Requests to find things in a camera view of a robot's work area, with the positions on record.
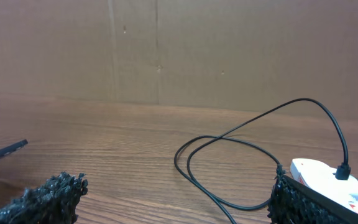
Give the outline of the blue Galaxy smartphone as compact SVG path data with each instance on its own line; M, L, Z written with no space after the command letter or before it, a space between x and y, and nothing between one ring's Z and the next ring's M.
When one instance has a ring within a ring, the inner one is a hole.
M28 141L26 139L24 139L17 143L14 143L10 146L0 149L0 159L3 158L4 156L7 156L9 154L12 154L13 152L18 151L19 149L23 148L27 144L28 144Z

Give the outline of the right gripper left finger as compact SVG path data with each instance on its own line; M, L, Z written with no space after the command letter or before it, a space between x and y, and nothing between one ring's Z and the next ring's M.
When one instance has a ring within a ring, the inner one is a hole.
M0 224L74 224L76 207L88 193L85 174L61 172L0 208Z

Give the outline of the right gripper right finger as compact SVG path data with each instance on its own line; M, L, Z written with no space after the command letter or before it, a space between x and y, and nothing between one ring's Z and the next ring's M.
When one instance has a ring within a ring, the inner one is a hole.
M276 169L268 217L277 224L358 224L358 214Z

